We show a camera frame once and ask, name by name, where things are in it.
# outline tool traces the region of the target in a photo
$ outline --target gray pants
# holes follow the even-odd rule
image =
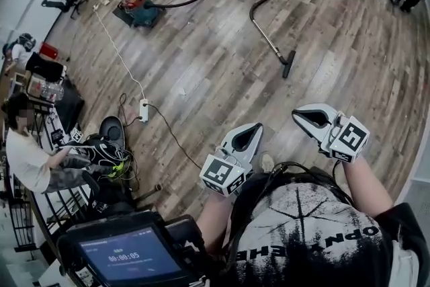
[[[82,173],[87,171],[91,175],[100,172],[107,175],[112,172],[112,167],[91,164],[90,160],[81,155],[68,155],[56,169],[51,169],[51,177],[45,193],[59,192],[64,189],[76,188],[87,184]]]

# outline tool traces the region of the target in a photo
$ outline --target black swivel chair seat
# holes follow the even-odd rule
[[[66,13],[69,12],[70,8],[73,7],[72,14],[70,15],[71,19],[74,19],[73,15],[75,12],[79,15],[79,8],[82,4],[88,2],[88,0],[65,0],[66,2],[63,3],[62,1],[49,1],[49,0],[43,0],[42,6],[43,7],[53,7],[55,9],[60,9],[61,12]]]

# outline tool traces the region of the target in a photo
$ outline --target vacuum cleaner wand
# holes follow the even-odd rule
[[[198,0],[189,0],[189,1],[186,1],[184,3],[179,3],[179,4],[165,4],[165,5],[164,4],[145,4],[144,8],[150,9],[151,7],[161,7],[161,8],[165,8],[165,9],[171,9],[174,7],[186,6],[186,5],[189,5],[189,4],[194,3],[196,1],[198,1]],[[253,22],[255,27],[258,29],[258,31],[261,33],[261,35],[264,37],[266,42],[269,44],[270,48],[276,54],[276,56],[279,59],[279,61],[281,62],[281,64],[283,64],[284,70],[282,72],[282,77],[284,79],[286,79],[288,77],[289,72],[290,72],[290,69],[291,69],[291,66],[292,66],[292,63],[294,60],[294,55],[296,54],[296,52],[294,50],[292,50],[290,52],[290,54],[288,55],[288,58],[285,59],[284,56],[281,54],[279,48],[273,44],[273,42],[267,37],[265,32],[259,27],[259,25],[255,21],[255,18],[254,18],[255,10],[257,10],[257,8],[259,6],[261,6],[262,4],[264,4],[266,1],[268,1],[268,0],[258,0],[256,3],[254,3],[251,6],[251,9],[249,10],[249,18],[251,19],[251,21]]]

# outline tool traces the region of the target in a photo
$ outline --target black t-shirt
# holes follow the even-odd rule
[[[429,252],[408,204],[372,219],[324,186],[290,183],[254,208],[236,263],[216,284],[421,287],[428,273]]]

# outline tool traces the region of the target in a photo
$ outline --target plastic water bottle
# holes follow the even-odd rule
[[[50,83],[49,81],[42,81],[40,84],[42,88],[41,96],[51,102],[61,100],[65,94],[63,87],[59,84]]]

